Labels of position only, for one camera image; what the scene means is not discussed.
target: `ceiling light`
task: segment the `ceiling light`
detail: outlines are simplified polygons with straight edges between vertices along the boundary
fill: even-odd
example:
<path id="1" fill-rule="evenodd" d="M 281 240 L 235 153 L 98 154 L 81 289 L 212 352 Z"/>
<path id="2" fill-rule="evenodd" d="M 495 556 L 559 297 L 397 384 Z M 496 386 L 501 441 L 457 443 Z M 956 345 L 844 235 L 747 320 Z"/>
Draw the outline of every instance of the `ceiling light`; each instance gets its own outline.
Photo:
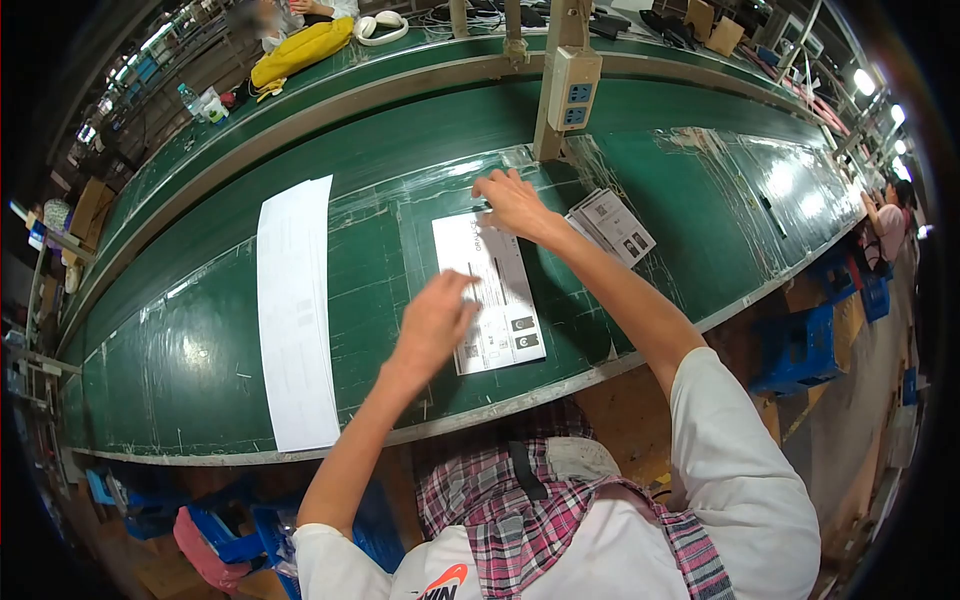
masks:
<path id="1" fill-rule="evenodd" d="M 899 177 L 902 180 L 913 181 L 913 178 L 910 177 L 910 172 L 907 170 L 906 166 L 903 164 L 903 161 L 900 160 L 899 156 L 894 158 L 891 165 L 893 166 L 894 173 L 897 174 L 897 177 Z"/>
<path id="2" fill-rule="evenodd" d="M 853 82 L 856 83 L 857 89 L 860 90 L 864 96 L 873 96 L 874 91 L 876 91 L 876 84 L 874 80 L 870 79 L 870 76 L 867 75 L 867 72 L 863 69 L 857 69 L 853 73 Z"/>
<path id="3" fill-rule="evenodd" d="M 903 121 L 906 121 L 906 115 L 903 114 L 903 108 L 901 108 L 900 105 L 890 107 L 890 116 L 894 118 L 894 129 L 899 127 Z"/>

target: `water bottle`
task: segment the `water bottle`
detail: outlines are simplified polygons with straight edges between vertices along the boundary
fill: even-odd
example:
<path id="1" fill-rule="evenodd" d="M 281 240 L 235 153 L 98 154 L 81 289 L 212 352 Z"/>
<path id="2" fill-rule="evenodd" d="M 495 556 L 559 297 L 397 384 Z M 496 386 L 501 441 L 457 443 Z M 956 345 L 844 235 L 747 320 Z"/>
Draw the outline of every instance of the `water bottle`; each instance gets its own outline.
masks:
<path id="1" fill-rule="evenodd" d="M 180 101 L 183 102 L 186 109 L 193 115 L 193 120 L 197 123 L 202 123 L 204 121 L 204 112 L 200 107 L 200 99 L 197 98 L 196 92 L 187 87 L 186 84 L 180 84 L 177 87 L 177 91 L 180 93 Z"/>

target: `pink cloth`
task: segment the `pink cloth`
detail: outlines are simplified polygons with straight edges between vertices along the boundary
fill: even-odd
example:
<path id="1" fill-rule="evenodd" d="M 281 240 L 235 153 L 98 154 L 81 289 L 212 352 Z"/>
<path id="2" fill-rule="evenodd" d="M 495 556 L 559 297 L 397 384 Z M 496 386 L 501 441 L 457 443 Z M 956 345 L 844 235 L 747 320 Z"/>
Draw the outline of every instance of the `pink cloth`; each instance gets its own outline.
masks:
<path id="1" fill-rule="evenodd" d="M 203 534 L 197 529 L 190 511 L 185 506 L 177 512 L 177 522 L 174 523 L 174 539 L 180 551 L 193 565 L 204 581 L 220 591 L 233 593 L 240 585 L 240 579 L 250 572 L 250 563 L 227 564 L 220 560 L 204 540 Z"/>

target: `white paper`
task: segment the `white paper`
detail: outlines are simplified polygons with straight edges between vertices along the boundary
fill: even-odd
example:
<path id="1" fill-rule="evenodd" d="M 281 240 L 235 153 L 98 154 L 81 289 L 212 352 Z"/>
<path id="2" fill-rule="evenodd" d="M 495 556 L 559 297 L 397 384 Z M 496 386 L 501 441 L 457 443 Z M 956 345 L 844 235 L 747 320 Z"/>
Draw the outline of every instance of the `white paper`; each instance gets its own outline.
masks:
<path id="1" fill-rule="evenodd" d="M 260 355 L 276 449 L 340 437 L 326 313 L 326 214 L 333 176 L 273 196 L 256 226 Z"/>
<path id="2" fill-rule="evenodd" d="M 566 220 L 588 240 L 627 267 L 657 245 L 634 213 L 610 189 L 596 189 L 570 209 Z"/>
<path id="3" fill-rule="evenodd" d="M 457 374 L 488 371 L 546 356 L 540 319 L 516 237 L 480 228 L 482 212 L 433 222 L 440 270 L 453 269 L 480 281 L 464 291 L 464 300 L 480 302 L 467 337 L 454 352 Z"/>

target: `stack of cards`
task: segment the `stack of cards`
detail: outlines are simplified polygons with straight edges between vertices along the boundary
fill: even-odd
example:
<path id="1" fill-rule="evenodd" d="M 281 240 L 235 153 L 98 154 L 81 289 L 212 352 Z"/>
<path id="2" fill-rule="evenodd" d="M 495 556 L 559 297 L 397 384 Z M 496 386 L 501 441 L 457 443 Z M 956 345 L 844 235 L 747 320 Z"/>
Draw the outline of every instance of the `stack of cards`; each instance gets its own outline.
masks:
<path id="1" fill-rule="evenodd" d="M 574 229 L 628 268 L 657 245 L 610 189 L 595 189 L 566 215 Z"/>

